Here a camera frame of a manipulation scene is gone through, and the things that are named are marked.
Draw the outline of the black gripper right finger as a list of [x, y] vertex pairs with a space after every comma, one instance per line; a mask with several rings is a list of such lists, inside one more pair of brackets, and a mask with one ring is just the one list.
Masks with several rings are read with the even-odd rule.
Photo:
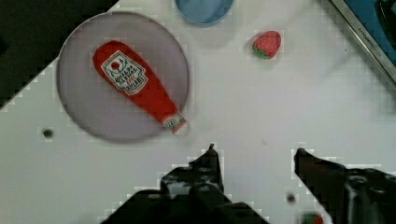
[[396, 177], [374, 168], [347, 168], [299, 148], [294, 173], [333, 224], [396, 224]]

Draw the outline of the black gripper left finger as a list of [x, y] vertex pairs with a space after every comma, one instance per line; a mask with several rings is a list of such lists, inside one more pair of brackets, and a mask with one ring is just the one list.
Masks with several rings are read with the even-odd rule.
[[219, 154], [210, 146], [186, 167], [162, 177], [160, 188], [140, 190], [101, 224], [268, 224], [246, 203], [224, 194]]

